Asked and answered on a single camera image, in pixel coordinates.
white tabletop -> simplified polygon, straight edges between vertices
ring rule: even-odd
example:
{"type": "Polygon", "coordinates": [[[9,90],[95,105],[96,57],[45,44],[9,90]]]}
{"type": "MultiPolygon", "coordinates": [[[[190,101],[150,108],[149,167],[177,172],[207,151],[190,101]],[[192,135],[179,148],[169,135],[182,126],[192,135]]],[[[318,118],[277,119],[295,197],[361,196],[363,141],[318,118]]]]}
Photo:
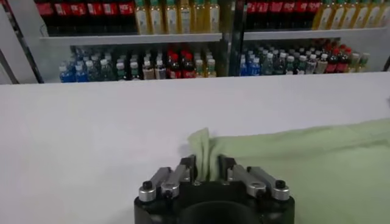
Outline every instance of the white tabletop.
{"type": "Polygon", "coordinates": [[[128,224],[187,137],[390,117],[390,72],[0,86],[0,223],[128,224]]]}

plastic bottle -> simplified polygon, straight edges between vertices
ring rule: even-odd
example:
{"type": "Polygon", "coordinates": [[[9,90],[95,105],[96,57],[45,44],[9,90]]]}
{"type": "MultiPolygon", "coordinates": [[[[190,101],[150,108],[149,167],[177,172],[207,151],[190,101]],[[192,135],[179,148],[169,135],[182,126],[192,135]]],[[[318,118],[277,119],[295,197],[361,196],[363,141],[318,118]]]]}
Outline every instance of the plastic bottle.
{"type": "Polygon", "coordinates": [[[327,58],[328,58],[327,54],[321,55],[321,59],[317,61],[317,67],[314,70],[315,74],[323,74],[325,72],[325,69],[328,66],[327,58]]]}
{"type": "Polygon", "coordinates": [[[331,0],[322,0],[322,5],[314,17],[313,30],[324,30],[327,28],[328,20],[333,11],[331,6],[331,0]]]}
{"type": "Polygon", "coordinates": [[[273,59],[274,55],[272,53],[267,54],[267,58],[263,63],[263,75],[272,75],[274,73],[274,62],[273,59]]]}
{"type": "Polygon", "coordinates": [[[138,34],[146,35],[149,34],[149,15],[145,7],[144,0],[135,0],[136,9],[135,9],[135,18],[137,20],[137,29],[138,34]]]}
{"type": "Polygon", "coordinates": [[[371,4],[369,5],[368,12],[363,21],[364,28],[375,27],[375,19],[377,18],[380,11],[380,1],[381,0],[372,0],[371,4]]]}
{"type": "Polygon", "coordinates": [[[316,66],[317,66],[316,55],[312,54],[310,55],[310,58],[306,63],[305,74],[314,74],[314,70],[316,69],[316,66]]]}
{"type": "Polygon", "coordinates": [[[286,53],[280,53],[280,57],[274,62],[274,74],[286,74],[286,53]]]}
{"type": "Polygon", "coordinates": [[[286,75],[293,75],[293,74],[294,74],[294,57],[288,56],[287,63],[286,63],[286,75]]]}

shelf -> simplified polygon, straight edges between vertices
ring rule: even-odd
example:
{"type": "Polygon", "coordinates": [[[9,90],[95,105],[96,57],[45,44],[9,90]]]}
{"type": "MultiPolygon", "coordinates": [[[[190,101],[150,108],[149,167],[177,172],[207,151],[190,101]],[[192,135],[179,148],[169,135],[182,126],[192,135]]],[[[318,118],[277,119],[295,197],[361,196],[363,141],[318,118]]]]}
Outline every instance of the shelf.
{"type": "Polygon", "coordinates": [[[104,45],[104,44],[151,44],[181,42],[217,42],[221,33],[178,34],[178,35],[121,35],[121,36],[85,36],[85,37],[41,37],[51,46],[104,45]]]}
{"type": "Polygon", "coordinates": [[[386,28],[343,29],[343,30],[301,30],[275,32],[246,32],[244,40],[290,40],[306,38],[362,37],[386,33],[386,28]]]}

soda bottle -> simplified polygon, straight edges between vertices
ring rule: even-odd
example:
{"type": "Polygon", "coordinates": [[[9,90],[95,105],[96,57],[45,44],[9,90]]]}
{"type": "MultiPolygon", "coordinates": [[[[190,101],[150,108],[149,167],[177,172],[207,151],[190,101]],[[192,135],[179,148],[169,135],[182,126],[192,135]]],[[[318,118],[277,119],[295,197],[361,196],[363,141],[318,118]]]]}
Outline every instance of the soda bottle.
{"type": "Polygon", "coordinates": [[[121,17],[121,28],[125,33],[136,33],[137,22],[135,20],[134,0],[118,0],[121,17]]]}
{"type": "Polygon", "coordinates": [[[286,0],[282,8],[282,20],[280,21],[281,29],[290,29],[292,28],[292,18],[295,8],[295,0],[286,0]]]}
{"type": "Polygon", "coordinates": [[[338,54],[339,54],[339,49],[334,48],[332,54],[328,59],[328,65],[327,68],[325,69],[325,73],[335,73],[338,64],[338,54]]]}
{"type": "Polygon", "coordinates": [[[283,1],[274,0],[269,5],[268,28],[279,29],[282,14],[283,1]]]}
{"type": "Polygon", "coordinates": [[[121,33],[121,16],[117,0],[102,0],[107,32],[121,33]]]}
{"type": "Polygon", "coordinates": [[[89,31],[90,18],[88,15],[87,5],[82,0],[68,0],[71,6],[73,15],[73,25],[76,32],[86,34],[89,31]]]}
{"type": "Polygon", "coordinates": [[[293,11],[293,24],[294,29],[303,29],[305,27],[305,15],[307,9],[307,0],[297,0],[293,11]]]}

